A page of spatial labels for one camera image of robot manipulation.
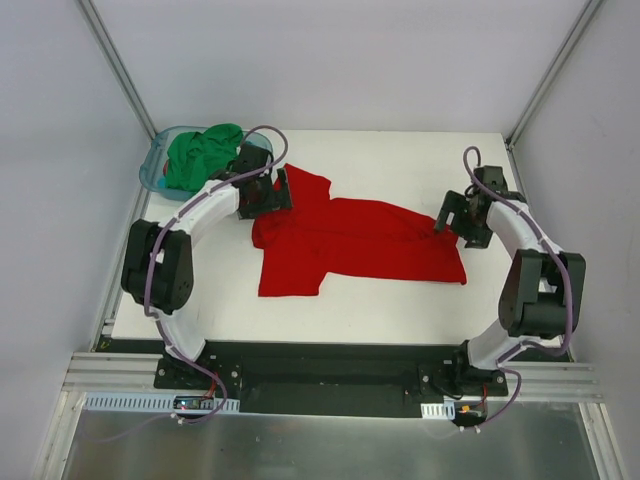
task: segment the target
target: purple cable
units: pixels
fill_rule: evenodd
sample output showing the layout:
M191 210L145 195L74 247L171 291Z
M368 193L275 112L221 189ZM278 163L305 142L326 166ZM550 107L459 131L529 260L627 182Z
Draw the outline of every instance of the purple cable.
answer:
M251 130L249 130L247 133L245 133L244 137L242 138L242 141L240 142L240 145L244 144L244 142L247 141L247 138L249 137L249 135L251 135L252 133L258 131L258 130L272 130L275 133L277 133L278 135L280 135L280 138L282 138L282 142L284 144L283 149L282 149L282 153L280 154L280 156L272 162L267 163L264 167L260 167L257 168L255 170L252 170L250 172L247 173L243 173L241 175L237 175L235 177L229 178L223 182L220 182L216 185L214 185L213 187L211 187L207 192L202 192L201 194L197 195L196 197L192 198L179 212L178 212L178 218L172 218L171 220L169 220L167 222L167 224L162 228L162 230L160 230L160 233L158 234L158 238L156 239L156 242L153 245L153 249L151 251L151 256L149 258L149 268L147 270L147 280L144 286L144 314L147 317L152 317L155 318L156 320L158 319L158 314L156 312L152 312L151 311L151 284L153 282L153 272L155 270L155 266L156 266L156 258L158 256L158 253L160 252L160 247L162 245L162 241L164 240L164 237L167 235L167 232L171 229L171 227L173 227L176 223L178 223L178 220L181 219L182 217L184 217L189 211L191 211L196 205L198 205L201 201L203 201L205 198L208 198L211 194L213 194L214 192L216 192L217 190L220 190L222 187L225 187L227 185L229 185L232 182L237 182L238 180L244 180L246 178L250 178L250 177L254 177L256 175L260 175L263 172L266 172L267 170L269 170L270 168L273 168L275 165L277 165L278 163L280 163L284 157L287 155L287 152L289 151L289 142L287 140L287 137L285 137L284 133L282 133L279 129L272 127L270 125L259 125L257 127L252 128ZM177 348L174 347L174 345L171 343L171 340L169 339L169 337L167 337L167 334L165 333L164 329L162 328L162 325L160 324L160 322L156 321L156 326L158 328L158 332L160 333L160 336L162 337L162 340L164 341L164 343L166 344L167 347L171 348L173 353L176 354L176 356L182 360L183 362L185 362L187 365L195 368L196 370L204 373L205 375L207 375L208 377L210 377L214 382L216 382L216 384L220 387L220 389L222 390L222 402L220 402L220 405L218 405L216 408L214 408L213 410L211 410L209 413L207 413L206 415L197 418L197 419L184 419L184 423L187 423L189 425L195 425L198 423L202 423L206 420L208 420L209 418L211 418L213 415L215 415L216 413L218 413L220 410L222 410L222 408L224 407L225 403L227 402L227 398L228 398L228 394L227 394L227 388L225 387L224 383L222 382L222 380L220 380L220 378L213 372L207 370L206 368L198 365L197 363L189 360L187 357L185 357L182 352L180 352ZM147 420L145 420L144 422L130 428L129 430L125 430L122 433L119 433L117 435L114 435L112 437L107 437L107 438L94 438L91 437L90 435L88 435L85 431L84 428L80 428L80 434L89 439L92 442L95 443L109 443L109 442L113 442L115 440L119 440L120 438L126 437L127 435L130 435L134 432L137 432L138 430L144 428L145 426L149 425L152 422L155 422L156 420L159 420L161 418L171 418L172 414L169 413L162 413L159 415L154 415L151 418L148 418Z
M553 263L555 263L556 266L558 267L558 271L560 272L560 276L562 277L562 283L564 285L564 303L567 307L567 319L565 322L565 333L564 333L564 338L562 340L562 344L558 348L545 347L544 345L540 345L538 342L532 342L530 340L525 340L524 342L522 342L522 344L529 347L537 348L538 350L542 350L543 352L549 355L552 355L554 357L559 357L561 355L564 355L569 349L569 343L571 342L571 335L573 333L573 292L571 291L571 279L569 278L569 272L567 271L567 267L564 266L564 263L562 263L562 260L560 260L558 255L555 254L555 252L553 251L553 248L551 248L551 245L549 245L545 235L540 231L540 229L538 228L538 225L536 225L536 222L533 220L533 218L531 218L525 212L521 212L520 209L516 207L514 204L512 204L505 198L501 197L493 190L487 188L482 184L480 180L478 180L478 177L475 176L475 174L469 167L469 161L467 159L469 152L472 150L476 152L476 155L478 156L478 166L480 166L481 157L480 157L480 150L478 149L478 147L475 147L475 146L468 147L464 151L464 154L462 156L462 161L464 162L464 168L467 170L469 177L471 177L471 181L475 184L476 187L478 187L484 193L489 195L491 198L506 205L511 210L516 212L516 214L518 214L527 223L527 225L529 225L529 227L535 234L536 238L540 242L540 245L542 246L542 248L546 250L546 252L549 254L549 257L551 257L551 259L553 260Z

